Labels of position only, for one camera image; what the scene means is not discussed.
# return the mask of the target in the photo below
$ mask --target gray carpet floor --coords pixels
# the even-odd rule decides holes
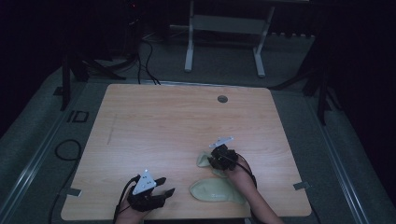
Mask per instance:
[[[266,77],[261,78],[256,75],[252,49],[249,47],[254,43],[254,38],[246,37],[244,44],[240,46],[235,43],[223,44],[218,38],[213,34],[197,34],[192,71],[185,73],[185,33],[175,32],[175,36],[168,41],[150,35],[146,38],[153,47],[148,64],[149,71],[162,84],[198,83],[265,88],[293,77],[314,40],[269,36],[262,53]],[[148,58],[149,52],[149,45],[142,44],[140,53],[143,61]],[[88,83],[73,80],[72,102],[67,110],[61,112],[59,109],[62,98],[52,93],[61,85],[62,73],[61,70],[55,71],[0,140],[2,204],[12,195],[21,174],[29,173],[25,167],[33,156],[41,153],[43,159],[36,166],[37,172],[29,173],[32,174],[32,181],[26,183],[28,188],[21,193],[21,200],[14,204],[15,209],[9,214],[9,223],[49,223],[52,203],[73,168],[72,161],[60,161],[56,158],[55,147],[65,139],[76,139],[84,148],[108,84],[136,83],[136,65],[117,73],[127,77],[127,80],[116,81],[95,75],[92,75]],[[144,72],[141,76],[147,79]],[[142,80],[142,83],[152,84],[147,80]],[[303,85],[304,81],[301,81],[283,91],[272,91],[272,94],[302,180],[310,185],[306,193],[321,223],[396,223],[395,208],[382,189],[345,114],[332,104],[332,110],[326,111],[327,126],[324,130],[330,136],[332,145],[329,147],[329,139],[324,136],[323,127],[315,116],[318,99],[316,96],[304,97],[301,94]],[[87,122],[68,122],[73,110],[89,112]],[[359,222],[351,212],[346,189],[334,168],[331,147],[335,148],[340,157],[367,221]],[[66,157],[76,157],[77,147],[72,144],[64,145],[62,153]],[[64,197],[61,197],[55,204],[53,223],[71,223],[60,217],[63,203]],[[282,218],[286,223],[318,223],[314,214],[308,217]],[[210,220],[210,223],[242,221]],[[110,222],[104,220],[81,223]],[[166,223],[180,222],[206,223],[208,220]]]

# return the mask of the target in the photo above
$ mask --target wooden table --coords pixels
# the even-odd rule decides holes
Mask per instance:
[[[224,95],[227,103],[220,103]],[[176,188],[165,207],[146,219],[250,217],[248,204],[208,203],[193,198],[190,186],[216,177],[198,168],[200,152],[218,137],[243,155],[258,189],[279,216],[311,213],[288,139],[267,89],[210,86],[113,84],[106,91],[72,183],[80,197],[67,196],[65,220],[112,219],[125,184],[149,169]]]

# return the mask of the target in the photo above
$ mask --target table top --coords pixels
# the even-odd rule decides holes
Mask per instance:
[[[228,101],[221,103],[219,96]],[[271,92],[262,88],[112,84],[98,111],[71,188],[65,220],[112,219],[125,184],[148,169],[166,177],[153,195],[176,188],[146,219],[250,217],[248,204],[196,200],[190,186],[217,177],[196,160],[219,137],[233,136],[258,190],[281,217],[311,213]]]

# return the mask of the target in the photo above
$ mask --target dark background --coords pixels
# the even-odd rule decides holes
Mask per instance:
[[[164,36],[169,24],[188,24],[189,1],[149,2],[146,22]],[[236,3],[227,1],[230,6]],[[396,5],[340,4],[277,4],[270,32],[316,37],[304,67],[328,68],[330,85],[396,204]],[[0,135],[44,79],[61,66],[68,47],[94,59],[110,59],[112,51],[121,48],[128,18],[124,4],[115,1],[2,1],[0,10]],[[235,11],[230,7],[224,13]],[[249,15],[261,16],[260,11]]]

